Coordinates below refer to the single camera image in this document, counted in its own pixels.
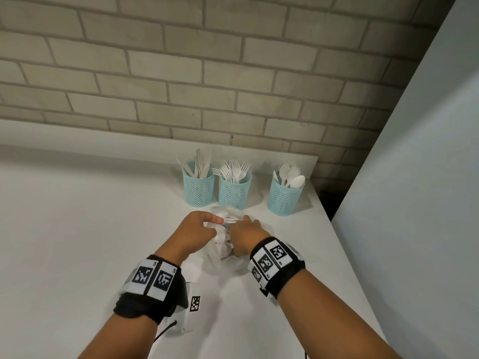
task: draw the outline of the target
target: left hand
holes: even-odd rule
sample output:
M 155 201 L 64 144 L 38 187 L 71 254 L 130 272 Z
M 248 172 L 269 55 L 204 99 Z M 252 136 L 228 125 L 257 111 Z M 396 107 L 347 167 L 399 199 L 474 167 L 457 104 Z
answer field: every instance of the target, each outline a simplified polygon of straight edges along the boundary
M 191 253 L 199 251 L 216 236 L 216 229 L 206 228 L 204 222 L 222 224 L 224 220 L 208 211 L 192 211 L 155 255 L 180 266 Z

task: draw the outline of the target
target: hand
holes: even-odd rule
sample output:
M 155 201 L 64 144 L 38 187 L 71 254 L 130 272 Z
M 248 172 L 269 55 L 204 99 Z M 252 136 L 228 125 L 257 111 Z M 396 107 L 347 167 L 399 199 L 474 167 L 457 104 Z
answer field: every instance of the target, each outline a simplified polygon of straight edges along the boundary
M 234 223 L 230 228 L 230 239 L 236 257 L 250 255 L 254 247 L 271 235 L 261 228 L 259 220 L 251 221 L 247 215 L 242 221 Z
M 203 222 L 222 224 L 224 220 L 208 211 L 192 211 L 155 255 L 181 266 L 191 253 L 199 251 L 216 236 L 216 229 L 206 228 Z

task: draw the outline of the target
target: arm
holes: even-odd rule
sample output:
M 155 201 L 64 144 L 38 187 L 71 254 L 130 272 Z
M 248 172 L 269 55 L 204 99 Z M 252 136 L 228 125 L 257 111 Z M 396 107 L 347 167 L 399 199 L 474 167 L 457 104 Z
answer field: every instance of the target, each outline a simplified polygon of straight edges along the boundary
M 245 215 L 230 229 L 235 255 L 251 254 L 270 234 Z M 278 295 L 281 309 L 311 359 L 400 359 L 368 324 L 303 269 Z
M 203 222 L 221 224 L 223 218 L 206 211 L 191 212 L 155 255 L 181 266 L 216 235 L 216 230 L 204 227 Z M 113 314 L 78 359 L 145 359 L 157 329 L 147 316 L 126 319 Z

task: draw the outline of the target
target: right hand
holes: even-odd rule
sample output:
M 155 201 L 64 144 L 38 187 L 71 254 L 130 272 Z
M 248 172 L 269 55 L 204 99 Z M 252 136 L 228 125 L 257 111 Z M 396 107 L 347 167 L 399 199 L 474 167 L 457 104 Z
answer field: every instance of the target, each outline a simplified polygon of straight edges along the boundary
M 248 215 L 237 221 L 230 228 L 230 240 L 236 257 L 250 255 L 254 247 L 271 235 L 261 228 L 259 220 L 251 221 Z

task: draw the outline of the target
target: clear plastic bag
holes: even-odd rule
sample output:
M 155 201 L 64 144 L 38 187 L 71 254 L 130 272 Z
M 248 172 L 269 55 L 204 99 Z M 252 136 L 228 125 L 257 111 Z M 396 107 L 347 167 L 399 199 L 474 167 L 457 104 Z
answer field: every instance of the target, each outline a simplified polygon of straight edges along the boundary
M 230 241 L 229 228 L 232 223 L 229 221 L 243 220 L 245 215 L 244 211 L 233 208 L 230 205 L 220 205 L 214 206 L 211 208 L 211 212 L 223 219 L 225 219 L 224 224 L 215 224 L 208 223 L 208 228 L 215 228 L 217 235 L 208 242 L 208 244 L 203 248 L 206 259 L 208 259 L 217 269 L 217 271 L 223 271 L 225 269 L 230 271 L 241 271 L 248 266 L 249 257 L 237 258 L 232 254 L 233 245 Z M 255 220 L 255 217 L 248 214 L 252 220 Z M 268 226 L 261 222 L 261 226 L 265 229 L 270 235 L 274 236 L 274 231 L 271 226 Z

